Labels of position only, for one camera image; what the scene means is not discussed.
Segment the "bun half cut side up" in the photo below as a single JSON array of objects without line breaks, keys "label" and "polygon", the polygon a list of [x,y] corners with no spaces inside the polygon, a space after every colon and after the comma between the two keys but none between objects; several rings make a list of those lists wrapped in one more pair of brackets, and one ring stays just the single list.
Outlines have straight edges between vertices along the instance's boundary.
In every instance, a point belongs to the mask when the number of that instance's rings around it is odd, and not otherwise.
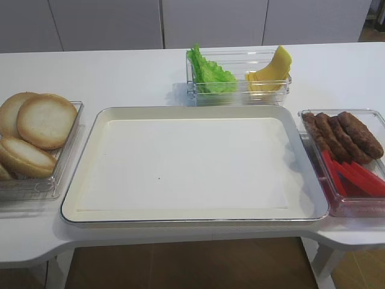
[{"label": "bun half cut side up", "polygon": [[40,149],[63,147],[78,111],[67,99],[56,95],[38,95],[19,109],[16,127],[20,136]]}]

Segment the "green lettuce leaves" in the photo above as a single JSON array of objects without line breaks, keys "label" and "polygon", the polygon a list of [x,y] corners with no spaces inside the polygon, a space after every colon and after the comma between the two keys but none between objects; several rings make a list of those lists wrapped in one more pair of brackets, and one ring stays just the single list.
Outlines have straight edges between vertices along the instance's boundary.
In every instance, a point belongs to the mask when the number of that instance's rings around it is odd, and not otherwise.
[{"label": "green lettuce leaves", "polygon": [[187,57],[193,66],[198,93],[219,94],[237,91],[238,81],[235,76],[217,62],[204,57],[198,44],[187,52]]}]

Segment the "clear lettuce and cheese container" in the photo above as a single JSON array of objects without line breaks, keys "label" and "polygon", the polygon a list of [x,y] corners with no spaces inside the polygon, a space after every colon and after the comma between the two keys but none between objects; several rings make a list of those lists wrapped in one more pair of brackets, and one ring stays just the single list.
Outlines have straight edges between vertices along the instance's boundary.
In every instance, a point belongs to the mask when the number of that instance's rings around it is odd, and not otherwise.
[{"label": "clear lettuce and cheese container", "polygon": [[193,66],[186,56],[187,95],[191,105],[279,105],[285,100],[286,95],[289,94],[289,86],[292,83],[290,75],[284,81],[281,89],[277,91],[251,92],[248,89],[248,81],[245,79],[246,74],[256,72],[267,66],[273,58],[273,49],[242,49],[235,51],[208,50],[201,51],[201,53],[208,60],[217,62],[224,70],[230,71],[238,81],[238,88],[237,91],[233,93],[198,93],[197,84],[194,81],[195,73]]}]

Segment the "flat yellow cheese slices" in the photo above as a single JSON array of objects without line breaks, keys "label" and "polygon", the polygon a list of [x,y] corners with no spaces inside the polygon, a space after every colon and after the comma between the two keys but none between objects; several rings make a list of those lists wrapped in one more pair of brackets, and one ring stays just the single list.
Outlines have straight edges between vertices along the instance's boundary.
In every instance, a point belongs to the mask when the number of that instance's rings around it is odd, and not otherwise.
[{"label": "flat yellow cheese slices", "polygon": [[272,92],[281,89],[289,74],[279,75],[275,72],[250,72],[245,79],[248,81],[248,89],[251,92]]}]

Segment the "upright yellow cheese slice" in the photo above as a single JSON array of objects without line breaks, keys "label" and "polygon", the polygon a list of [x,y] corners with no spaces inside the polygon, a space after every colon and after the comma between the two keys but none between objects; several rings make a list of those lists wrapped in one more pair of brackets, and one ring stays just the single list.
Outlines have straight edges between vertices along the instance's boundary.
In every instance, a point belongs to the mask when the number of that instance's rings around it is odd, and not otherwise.
[{"label": "upright yellow cheese slice", "polygon": [[280,81],[288,77],[292,58],[283,46],[278,46],[270,63],[255,73],[257,81]]}]

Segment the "white rectangular serving tray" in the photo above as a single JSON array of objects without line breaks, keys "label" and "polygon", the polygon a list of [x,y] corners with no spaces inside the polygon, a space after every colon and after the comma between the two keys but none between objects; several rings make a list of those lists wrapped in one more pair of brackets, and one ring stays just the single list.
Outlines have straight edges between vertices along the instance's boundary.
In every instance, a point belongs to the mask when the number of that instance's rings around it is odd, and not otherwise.
[{"label": "white rectangular serving tray", "polygon": [[102,110],[61,205],[76,224],[311,222],[328,211],[277,105]]}]

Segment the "leftmost brown meat patty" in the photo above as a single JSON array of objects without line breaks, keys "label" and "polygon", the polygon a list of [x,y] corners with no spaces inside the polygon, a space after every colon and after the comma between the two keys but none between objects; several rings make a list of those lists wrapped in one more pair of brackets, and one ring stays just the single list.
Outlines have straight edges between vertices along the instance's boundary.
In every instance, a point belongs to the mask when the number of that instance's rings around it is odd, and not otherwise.
[{"label": "leftmost brown meat patty", "polygon": [[312,136],[314,142],[318,145],[320,151],[327,151],[331,153],[331,149],[325,141],[321,130],[316,125],[315,115],[313,113],[304,113],[302,115],[302,119],[307,132]]}]

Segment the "brown meat patty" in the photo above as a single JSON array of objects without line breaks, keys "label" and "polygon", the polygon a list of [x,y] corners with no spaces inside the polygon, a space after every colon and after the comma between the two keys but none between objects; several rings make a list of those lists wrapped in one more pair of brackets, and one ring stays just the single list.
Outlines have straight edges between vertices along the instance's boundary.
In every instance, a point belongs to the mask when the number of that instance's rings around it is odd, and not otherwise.
[{"label": "brown meat patty", "polygon": [[337,140],[334,132],[329,124],[330,117],[325,113],[318,113],[315,116],[315,122],[320,130],[325,142],[328,144],[330,150],[334,154],[334,159],[340,163],[352,161],[350,153]]},{"label": "brown meat patty", "polygon": [[302,115],[302,119],[307,132],[312,136],[314,142],[318,145],[320,151],[327,151],[331,153],[331,149],[325,141],[321,130],[316,125],[315,115],[313,113],[304,113]]},{"label": "brown meat patty", "polygon": [[365,154],[375,160],[380,159],[384,155],[384,149],[380,142],[356,116],[347,111],[343,111],[337,115],[337,119],[353,143]]},{"label": "brown meat patty", "polygon": [[364,153],[351,139],[351,137],[343,130],[337,116],[329,117],[328,123],[339,143],[351,155],[351,159],[359,164],[369,164],[373,158]]}]

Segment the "red tomato slice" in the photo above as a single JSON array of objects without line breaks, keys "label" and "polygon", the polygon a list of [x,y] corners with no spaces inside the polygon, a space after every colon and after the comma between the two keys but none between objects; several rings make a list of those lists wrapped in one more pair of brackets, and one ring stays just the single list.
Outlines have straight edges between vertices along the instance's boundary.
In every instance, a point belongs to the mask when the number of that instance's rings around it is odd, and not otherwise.
[{"label": "red tomato slice", "polygon": [[381,189],[384,190],[384,180],[382,180],[379,176],[357,164],[356,162],[352,162],[350,166],[363,179],[370,181],[372,184],[376,185],[377,187],[381,187]]},{"label": "red tomato slice", "polygon": [[336,169],[338,177],[341,181],[341,184],[345,190],[346,196],[348,197],[368,197],[369,195],[362,190],[360,187],[356,186],[355,183],[351,182],[349,178],[346,178],[346,174],[342,173],[342,167],[341,164],[339,164],[337,161],[333,160],[333,167]]},{"label": "red tomato slice", "polygon": [[347,197],[347,193],[340,181],[340,177],[337,173],[336,168],[334,167],[333,160],[331,159],[329,152],[327,150],[322,151],[322,157],[324,159],[324,162],[329,172],[329,175],[331,177],[331,180],[333,181],[334,186],[336,187],[336,190],[341,196]]},{"label": "red tomato slice", "polygon": [[364,190],[368,195],[372,197],[384,197],[384,190],[381,187],[377,187],[370,181],[366,181],[360,175],[358,175],[348,163],[342,163],[342,167],[353,177],[351,182],[355,183],[356,186]]}]

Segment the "clear plastic bun container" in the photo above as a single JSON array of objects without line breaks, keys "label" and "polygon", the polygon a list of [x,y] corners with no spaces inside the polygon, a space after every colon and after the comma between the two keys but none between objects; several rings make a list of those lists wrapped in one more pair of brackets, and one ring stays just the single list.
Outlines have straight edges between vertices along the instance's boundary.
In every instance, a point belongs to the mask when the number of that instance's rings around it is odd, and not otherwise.
[{"label": "clear plastic bun container", "polygon": [[81,115],[84,104],[81,101],[73,101],[72,104],[77,110],[77,116],[67,140],[63,147],[48,152],[57,160],[51,176],[47,178],[32,178],[15,173],[15,179],[1,181],[2,202],[56,199],[60,195],[58,186],[82,129]]}]

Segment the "clear patty and tomato container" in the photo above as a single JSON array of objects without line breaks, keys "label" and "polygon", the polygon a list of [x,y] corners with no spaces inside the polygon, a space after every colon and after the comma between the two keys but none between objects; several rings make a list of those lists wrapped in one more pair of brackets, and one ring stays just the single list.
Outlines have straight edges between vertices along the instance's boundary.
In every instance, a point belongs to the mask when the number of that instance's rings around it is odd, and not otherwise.
[{"label": "clear patty and tomato container", "polygon": [[303,110],[300,136],[335,217],[384,216],[384,118],[375,110]]}]

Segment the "rightmost red tomato slice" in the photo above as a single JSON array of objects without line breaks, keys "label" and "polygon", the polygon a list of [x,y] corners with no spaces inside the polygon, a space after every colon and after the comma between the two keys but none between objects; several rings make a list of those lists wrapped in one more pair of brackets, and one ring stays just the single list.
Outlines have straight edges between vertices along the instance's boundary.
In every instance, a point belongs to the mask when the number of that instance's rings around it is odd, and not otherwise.
[{"label": "rightmost red tomato slice", "polygon": [[379,176],[357,164],[356,162],[352,162],[350,166],[363,179],[370,181],[372,184],[376,185],[377,187],[381,187],[381,189],[384,190],[384,180],[382,180]]}]

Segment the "white table leg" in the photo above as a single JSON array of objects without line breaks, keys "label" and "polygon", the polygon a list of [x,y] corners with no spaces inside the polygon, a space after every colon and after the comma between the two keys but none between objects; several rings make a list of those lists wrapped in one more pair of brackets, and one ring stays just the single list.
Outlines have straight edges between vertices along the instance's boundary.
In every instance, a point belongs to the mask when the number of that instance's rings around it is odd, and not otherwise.
[{"label": "white table leg", "polygon": [[301,242],[318,288],[335,289],[336,286],[331,274],[342,261],[346,252],[332,249],[309,238],[301,238]]}]

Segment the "front bun half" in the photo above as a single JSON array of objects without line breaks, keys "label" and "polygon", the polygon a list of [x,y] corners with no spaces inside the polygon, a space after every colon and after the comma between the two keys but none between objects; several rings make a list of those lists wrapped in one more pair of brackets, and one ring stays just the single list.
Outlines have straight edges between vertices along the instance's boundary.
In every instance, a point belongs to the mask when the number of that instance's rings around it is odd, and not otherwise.
[{"label": "front bun half", "polygon": [[1,163],[30,178],[50,177],[57,160],[49,153],[15,137],[1,138]]}]

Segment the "bun half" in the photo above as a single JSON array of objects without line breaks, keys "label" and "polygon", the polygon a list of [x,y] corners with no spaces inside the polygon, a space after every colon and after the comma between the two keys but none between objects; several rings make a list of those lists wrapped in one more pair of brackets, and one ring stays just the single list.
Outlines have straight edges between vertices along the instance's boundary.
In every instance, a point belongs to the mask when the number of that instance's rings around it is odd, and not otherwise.
[{"label": "bun half", "polygon": [[29,98],[38,96],[38,93],[34,92],[23,92],[17,93],[8,98],[1,105],[1,135],[3,137],[12,136],[20,138],[20,134],[17,130],[17,115],[20,107]]},{"label": "bun half", "polygon": [[50,177],[57,160],[49,153],[15,137],[1,138],[1,163],[30,178]]}]

